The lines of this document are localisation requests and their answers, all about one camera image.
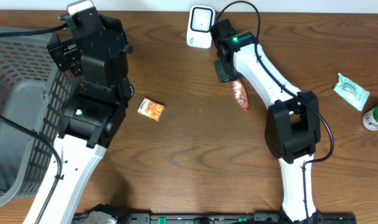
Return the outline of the red orange candy bar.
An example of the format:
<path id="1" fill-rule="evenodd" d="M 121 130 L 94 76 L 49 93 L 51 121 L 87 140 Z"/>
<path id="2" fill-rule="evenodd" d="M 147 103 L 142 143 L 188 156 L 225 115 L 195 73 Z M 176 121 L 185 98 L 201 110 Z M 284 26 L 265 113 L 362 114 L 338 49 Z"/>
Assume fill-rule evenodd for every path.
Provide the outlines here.
<path id="1" fill-rule="evenodd" d="M 247 97 L 247 92 L 243 83 L 240 80 L 235 80 L 232 82 L 232 89 L 234 92 L 234 97 L 238 105 L 243 110 L 249 109 L 249 102 Z"/>

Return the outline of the orange snack packet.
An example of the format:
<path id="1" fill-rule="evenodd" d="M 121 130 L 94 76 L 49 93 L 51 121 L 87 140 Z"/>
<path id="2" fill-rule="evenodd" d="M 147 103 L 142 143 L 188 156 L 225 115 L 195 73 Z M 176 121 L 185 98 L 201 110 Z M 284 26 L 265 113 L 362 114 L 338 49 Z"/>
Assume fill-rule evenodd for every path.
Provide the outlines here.
<path id="1" fill-rule="evenodd" d="M 144 100 L 141 102 L 138 108 L 139 114 L 147 118 L 151 118 L 155 121 L 159 121 L 163 111 L 164 111 L 164 105 L 157 103 L 155 101 L 152 101 L 148 98 L 144 98 Z"/>

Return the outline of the teal wet wipes pack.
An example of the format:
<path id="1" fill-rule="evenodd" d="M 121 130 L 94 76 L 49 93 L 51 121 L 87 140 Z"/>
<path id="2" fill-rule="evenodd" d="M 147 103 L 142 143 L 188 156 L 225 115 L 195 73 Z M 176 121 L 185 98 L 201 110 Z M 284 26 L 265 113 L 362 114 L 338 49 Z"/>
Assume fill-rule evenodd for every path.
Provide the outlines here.
<path id="1" fill-rule="evenodd" d="M 370 95 L 369 91 L 341 73 L 338 73 L 338 82 L 333 90 L 358 111 L 363 110 Z"/>

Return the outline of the green lid white jar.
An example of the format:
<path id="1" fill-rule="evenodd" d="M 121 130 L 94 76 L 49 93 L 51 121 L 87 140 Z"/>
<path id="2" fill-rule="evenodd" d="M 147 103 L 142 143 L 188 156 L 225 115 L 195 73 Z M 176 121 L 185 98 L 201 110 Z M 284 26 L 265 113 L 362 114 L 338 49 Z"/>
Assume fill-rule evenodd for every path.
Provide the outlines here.
<path id="1" fill-rule="evenodd" d="M 370 131 L 378 131 L 378 106 L 368 111 L 363 117 L 362 122 L 365 128 Z"/>

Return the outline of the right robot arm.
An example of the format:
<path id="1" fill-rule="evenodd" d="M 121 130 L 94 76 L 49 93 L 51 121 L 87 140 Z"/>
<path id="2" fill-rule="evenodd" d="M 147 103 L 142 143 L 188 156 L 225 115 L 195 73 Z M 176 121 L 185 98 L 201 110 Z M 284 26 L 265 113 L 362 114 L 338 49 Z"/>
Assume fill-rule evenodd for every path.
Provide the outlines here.
<path id="1" fill-rule="evenodd" d="M 280 164 L 282 210 L 288 222 L 303 223 L 316 211 L 311 189 L 303 188 L 304 181 L 311 179 L 311 171 L 303 171 L 302 166 L 314 157 L 320 124 L 302 101 L 317 109 L 318 99 L 312 91 L 303 93 L 288 82 L 251 32 L 239 34 L 224 19 L 210 28 L 210 34 L 217 49 L 214 65 L 219 81 L 246 78 L 268 110 L 265 141 Z"/>

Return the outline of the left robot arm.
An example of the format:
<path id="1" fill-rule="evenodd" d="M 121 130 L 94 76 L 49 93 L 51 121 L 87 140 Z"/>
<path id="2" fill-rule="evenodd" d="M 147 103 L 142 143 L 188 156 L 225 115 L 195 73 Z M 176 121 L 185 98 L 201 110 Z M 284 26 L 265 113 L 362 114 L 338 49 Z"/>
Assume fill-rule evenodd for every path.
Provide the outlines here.
<path id="1" fill-rule="evenodd" d="M 135 89 L 128 78 L 133 48 L 117 18 L 90 1 L 67 8 L 72 38 L 53 35 L 47 49 L 73 81 L 60 108 L 52 158 L 26 223 L 70 223 L 85 186 L 126 115 Z"/>

